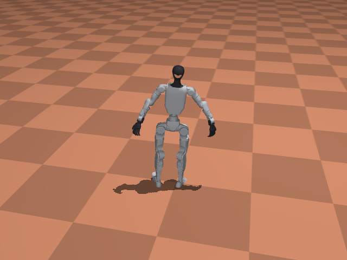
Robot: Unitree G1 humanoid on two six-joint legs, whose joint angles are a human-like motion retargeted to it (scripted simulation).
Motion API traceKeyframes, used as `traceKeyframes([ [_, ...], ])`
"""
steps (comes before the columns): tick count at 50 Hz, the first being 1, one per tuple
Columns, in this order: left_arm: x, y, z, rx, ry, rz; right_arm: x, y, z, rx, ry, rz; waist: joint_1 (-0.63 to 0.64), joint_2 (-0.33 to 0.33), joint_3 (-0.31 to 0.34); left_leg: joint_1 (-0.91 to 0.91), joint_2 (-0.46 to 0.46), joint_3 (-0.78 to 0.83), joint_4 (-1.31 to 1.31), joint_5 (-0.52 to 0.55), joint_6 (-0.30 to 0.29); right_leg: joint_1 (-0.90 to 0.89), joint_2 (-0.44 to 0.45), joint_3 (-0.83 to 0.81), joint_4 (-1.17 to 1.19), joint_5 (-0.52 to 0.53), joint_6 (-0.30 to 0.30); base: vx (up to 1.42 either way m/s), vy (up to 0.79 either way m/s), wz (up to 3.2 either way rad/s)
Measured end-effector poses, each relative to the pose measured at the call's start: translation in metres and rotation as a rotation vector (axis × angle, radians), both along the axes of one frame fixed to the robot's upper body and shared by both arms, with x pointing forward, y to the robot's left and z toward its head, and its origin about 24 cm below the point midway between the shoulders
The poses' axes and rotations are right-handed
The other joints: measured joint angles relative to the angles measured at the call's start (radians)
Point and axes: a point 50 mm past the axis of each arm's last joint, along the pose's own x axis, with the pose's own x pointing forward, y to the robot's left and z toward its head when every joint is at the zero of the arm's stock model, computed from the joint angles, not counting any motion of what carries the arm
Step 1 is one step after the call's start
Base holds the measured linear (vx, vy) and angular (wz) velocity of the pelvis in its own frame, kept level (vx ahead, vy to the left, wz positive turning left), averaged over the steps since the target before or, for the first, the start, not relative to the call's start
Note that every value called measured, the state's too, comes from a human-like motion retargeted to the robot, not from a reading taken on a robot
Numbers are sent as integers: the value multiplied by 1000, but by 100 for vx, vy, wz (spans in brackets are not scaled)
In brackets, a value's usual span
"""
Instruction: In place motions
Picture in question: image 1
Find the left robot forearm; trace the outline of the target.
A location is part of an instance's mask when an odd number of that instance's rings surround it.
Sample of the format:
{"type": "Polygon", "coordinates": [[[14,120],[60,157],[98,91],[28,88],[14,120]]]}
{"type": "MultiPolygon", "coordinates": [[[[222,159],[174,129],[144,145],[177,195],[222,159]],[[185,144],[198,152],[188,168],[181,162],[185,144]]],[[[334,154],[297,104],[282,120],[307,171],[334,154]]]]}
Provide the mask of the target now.
{"type": "Polygon", "coordinates": [[[144,106],[143,106],[143,109],[139,112],[139,117],[138,117],[138,120],[141,121],[142,118],[145,118],[146,116],[146,113],[149,111],[150,107],[149,107],[149,104],[150,104],[150,99],[146,99],[145,103],[144,103],[144,106]]]}

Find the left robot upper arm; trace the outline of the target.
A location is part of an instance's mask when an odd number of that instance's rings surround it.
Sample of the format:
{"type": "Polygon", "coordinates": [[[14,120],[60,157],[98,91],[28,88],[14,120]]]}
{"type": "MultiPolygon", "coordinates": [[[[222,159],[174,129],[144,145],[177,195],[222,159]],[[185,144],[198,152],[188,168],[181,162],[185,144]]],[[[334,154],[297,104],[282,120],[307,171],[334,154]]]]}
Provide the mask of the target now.
{"type": "MultiPolygon", "coordinates": [[[[150,98],[150,104],[149,106],[153,106],[155,101],[159,98],[159,96],[161,95],[161,93],[165,92],[166,89],[166,84],[160,84],[156,90],[153,92],[151,98],[150,98]]],[[[149,99],[149,98],[148,98],[149,99]]]]}

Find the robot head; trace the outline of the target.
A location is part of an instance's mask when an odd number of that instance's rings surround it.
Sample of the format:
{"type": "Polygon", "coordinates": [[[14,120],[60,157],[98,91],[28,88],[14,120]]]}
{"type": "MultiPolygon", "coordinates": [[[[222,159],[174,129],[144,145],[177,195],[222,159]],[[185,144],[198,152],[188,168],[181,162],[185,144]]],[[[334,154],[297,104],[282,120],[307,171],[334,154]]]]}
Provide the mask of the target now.
{"type": "Polygon", "coordinates": [[[176,65],[173,67],[172,69],[172,74],[173,74],[173,77],[174,77],[174,83],[171,84],[171,86],[173,87],[176,87],[176,88],[181,88],[183,87],[183,85],[181,85],[181,78],[183,77],[184,75],[184,68],[180,65],[176,65]],[[180,78],[176,78],[174,76],[174,74],[176,75],[182,75],[180,78]]]}

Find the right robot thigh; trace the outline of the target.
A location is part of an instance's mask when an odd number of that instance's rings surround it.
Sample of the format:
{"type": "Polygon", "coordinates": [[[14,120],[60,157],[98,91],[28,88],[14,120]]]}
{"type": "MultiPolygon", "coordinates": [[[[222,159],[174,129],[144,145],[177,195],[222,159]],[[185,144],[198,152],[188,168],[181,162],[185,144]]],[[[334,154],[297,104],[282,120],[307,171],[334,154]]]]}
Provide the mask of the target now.
{"type": "Polygon", "coordinates": [[[188,144],[189,144],[189,128],[186,124],[179,124],[179,144],[180,150],[176,154],[176,158],[181,161],[182,154],[187,154],[188,144]]]}

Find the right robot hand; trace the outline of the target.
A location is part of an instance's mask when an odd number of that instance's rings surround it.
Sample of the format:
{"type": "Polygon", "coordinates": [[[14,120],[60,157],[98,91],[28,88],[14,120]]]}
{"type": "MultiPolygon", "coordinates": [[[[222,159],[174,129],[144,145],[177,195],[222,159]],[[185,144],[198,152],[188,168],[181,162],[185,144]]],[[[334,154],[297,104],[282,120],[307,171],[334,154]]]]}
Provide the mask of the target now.
{"type": "Polygon", "coordinates": [[[215,134],[215,131],[216,131],[216,127],[215,127],[215,125],[214,125],[215,123],[212,123],[212,124],[211,124],[211,121],[208,120],[208,124],[209,124],[209,126],[210,126],[210,129],[209,129],[210,134],[209,134],[208,137],[212,137],[212,136],[215,134]]]}

